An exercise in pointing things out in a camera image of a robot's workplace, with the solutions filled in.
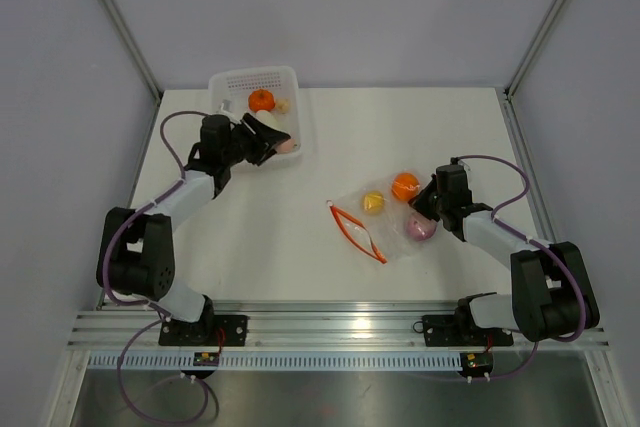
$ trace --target clear plastic bag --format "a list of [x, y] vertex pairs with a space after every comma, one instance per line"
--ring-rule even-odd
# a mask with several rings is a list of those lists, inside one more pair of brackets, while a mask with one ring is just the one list
[[408, 204], [426, 184], [411, 171], [369, 182], [328, 203], [336, 224], [357, 249], [386, 264], [414, 255], [433, 236], [437, 223]]

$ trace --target gray wall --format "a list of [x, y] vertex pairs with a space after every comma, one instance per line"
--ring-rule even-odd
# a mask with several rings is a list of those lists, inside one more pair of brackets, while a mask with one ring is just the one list
[[117, 0], [164, 88], [288, 64], [302, 85], [505, 85], [551, 0]]
[[0, 0], [2, 425], [34, 426], [152, 102], [96, 0]]
[[636, 409], [639, 27], [640, 0], [572, 0], [516, 94], [541, 188], [560, 233], [583, 251]]

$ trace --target metal frame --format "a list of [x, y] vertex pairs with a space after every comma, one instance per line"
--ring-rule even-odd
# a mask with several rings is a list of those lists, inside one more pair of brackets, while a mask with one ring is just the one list
[[564, 10], [564, 8], [567, 6], [567, 1], [568, 0], [552, 0], [551, 1], [551, 5], [549, 9], [547, 9], [547, 12], [545, 13], [544, 18], [542, 19], [542, 22], [538, 26], [538, 29], [536, 30], [536, 33], [534, 34], [533, 39], [531, 40], [531, 43], [529, 44], [529, 47], [527, 48], [527, 51], [525, 52], [524, 57], [520, 61], [520, 64], [518, 65], [518, 68], [516, 69], [515, 74], [511, 78], [511, 81], [509, 82], [509, 86], [507, 87], [506, 93], [507, 93], [507, 98], [510, 101], [513, 100], [513, 97], [516, 94], [520, 85], [522, 84], [523, 79], [529, 72], [529, 69], [533, 65], [533, 62], [535, 61], [538, 53], [540, 52], [540, 50], [545, 44], [545, 41], [549, 37], [549, 33], [551, 32], [553, 27], [556, 25], [560, 17], [560, 14]]
[[533, 213], [533, 221], [538, 230], [538, 234], [548, 240], [557, 240], [555, 235], [555, 229], [553, 227], [549, 211], [542, 198], [540, 191], [540, 184], [536, 178], [533, 162], [529, 154], [527, 142], [524, 138], [524, 133], [518, 117], [516, 115], [513, 102], [507, 97], [506, 92], [500, 92], [496, 90], [500, 106], [502, 108], [502, 115], [504, 122], [507, 126], [507, 132], [511, 140], [511, 146], [516, 156], [516, 161], [520, 167], [526, 172], [531, 182], [531, 190], [527, 196], [531, 212]]
[[50, 427], [68, 427], [71, 424], [91, 352], [78, 350], [64, 355], [65, 368], [45, 424]]
[[[228, 347], [225, 352], [481, 352], [483, 347], [425, 347], [424, 338], [412, 330], [425, 314], [451, 313], [455, 304], [380, 303], [363, 308], [361, 304], [282, 304], [265, 303], [261, 310], [252, 306], [237, 308], [226, 302], [216, 304], [221, 314], [249, 316], [244, 347]], [[69, 350], [121, 350], [138, 330], [157, 320], [154, 312], [143, 310], [103, 310], [80, 312], [69, 339]], [[197, 352], [202, 347], [159, 347], [160, 326], [142, 334], [136, 351]], [[514, 334], [512, 347], [496, 351], [530, 350], [531, 343]], [[591, 329], [575, 343], [544, 341], [546, 351], [607, 351], [609, 342], [601, 328]]]
[[631, 426], [631, 416], [627, 404], [618, 389], [619, 381], [606, 352], [585, 352], [591, 380], [596, 389], [600, 408], [607, 425]]
[[156, 81], [151, 68], [147, 64], [138, 44], [136, 43], [127, 23], [124, 21], [124, 17], [118, 8], [115, 0], [98, 0], [100, 6], [104, 9], [109, 22], [111, 23], [113, 30], [122, 42], [124, 50], [127, 52], [134, 67], [140, 74], [140, 78], [144, 82], [145, 86], [149, 90], [149, 93], [153, 97], [156, 103], [156, 108], [160, 105], [162, 100], [162, 90]]

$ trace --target white table surface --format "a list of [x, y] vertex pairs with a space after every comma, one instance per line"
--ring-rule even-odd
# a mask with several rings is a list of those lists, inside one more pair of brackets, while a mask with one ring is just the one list
[[[234, 173], [222, 194], [174, 235], [176, 275], [217, 300], [441, 301], [510, 292], [509, 272], [483, 251], [439, 229], [418, 255], [386, 265], [339, 232], [328, 199], [405, 169], [428, 176], [455, 155], [514, 160], [494, 89], [302, 89], [307, 151], [279, 170]], [[179, 110], [211, 112], [206, 90], [165, 93], [134, 206], [178, 176], [160, 141], [161, 120]], [[198, 141], [200, 117], [176, 118], [167, 134], [183, 161]], [[515, 172], [476, 160], [471, 189], [489, 205], [515, 195]], [[521, 201], [506, 220], [535, 233]]]

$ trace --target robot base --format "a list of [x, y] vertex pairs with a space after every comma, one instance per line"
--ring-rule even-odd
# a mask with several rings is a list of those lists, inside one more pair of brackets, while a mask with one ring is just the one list
[[502, 329], [462, 329], [453, 315], [422, 317], [424, 341], [427, 347], [487, 347], [489, 336], [494, 347], [513, 345], [513, 336]]
[[216, 314], [213, 327], [204, 332], [195, 332], [194, 324], [188, 322], [163, 322], [158, 344], [163, 347], [218, 347], [218, 329], [222, 329], [225, 347], [244, 347], [248, 322], [249, 318], [246, 315]]

